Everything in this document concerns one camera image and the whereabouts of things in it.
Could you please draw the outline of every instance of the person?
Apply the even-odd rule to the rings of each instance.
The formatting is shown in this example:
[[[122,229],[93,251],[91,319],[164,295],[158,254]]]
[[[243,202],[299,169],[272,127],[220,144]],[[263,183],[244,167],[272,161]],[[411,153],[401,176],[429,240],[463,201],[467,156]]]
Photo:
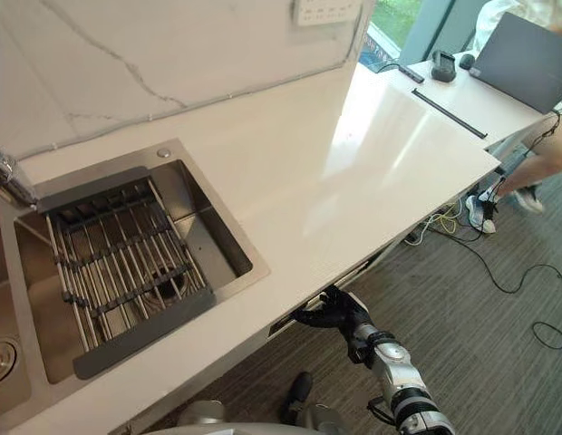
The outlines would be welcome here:
[[[480,10],[474,50],[479,52],[482,49],[506,12],[562,35],[561,0],[491,0]],[[501,178],[480,195],[467,198],[470,224],[479,231],[488,234],[497,231],[493,214],[496,204],[508,194],[514,195],[526,210],[543,212],[543,204],[537,197],[537,184],[562,172],[562,116],[554,115],[542,121],[523,143],[533,154],[527,152],[529,157],[505,179]]]

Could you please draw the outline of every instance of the power strip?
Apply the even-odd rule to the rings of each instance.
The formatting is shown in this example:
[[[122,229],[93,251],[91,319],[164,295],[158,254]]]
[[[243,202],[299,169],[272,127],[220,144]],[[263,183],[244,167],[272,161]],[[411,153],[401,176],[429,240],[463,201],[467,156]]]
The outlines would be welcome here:
[[[297,0],[298,25],[320,25],[353,21],[360,13],[362,0]]]

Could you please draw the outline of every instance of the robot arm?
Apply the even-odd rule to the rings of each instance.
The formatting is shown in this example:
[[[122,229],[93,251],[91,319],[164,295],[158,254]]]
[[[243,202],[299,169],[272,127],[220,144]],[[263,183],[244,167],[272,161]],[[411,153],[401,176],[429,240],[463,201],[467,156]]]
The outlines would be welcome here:
[[[296,311],[294,318],[313,327],[337,327],[353,363],[364,363],[381,381],[383,398],[402,435],[455,435],[448,419],[432,400],[410,353],[387,331],[378,330],[355,296],[331,285],[319,310]]]

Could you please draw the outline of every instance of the black mouse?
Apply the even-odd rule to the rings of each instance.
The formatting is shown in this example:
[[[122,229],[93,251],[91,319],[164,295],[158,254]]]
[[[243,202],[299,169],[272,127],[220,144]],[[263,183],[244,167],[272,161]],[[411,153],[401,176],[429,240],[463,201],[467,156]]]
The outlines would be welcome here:
[[[462,68],[463,70],[468,71],[474,64],[474,61],[475,59],[472,54],[469,53],[463,54],[462,57],[460,58],[459,67]]]

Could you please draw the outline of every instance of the gray laptop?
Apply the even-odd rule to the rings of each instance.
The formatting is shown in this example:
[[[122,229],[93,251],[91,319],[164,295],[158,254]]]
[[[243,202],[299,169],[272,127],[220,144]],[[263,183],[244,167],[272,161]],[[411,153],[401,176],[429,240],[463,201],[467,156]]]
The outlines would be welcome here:
[[[562,100],[562,36],[504,14],[470,75],[549,113]]]

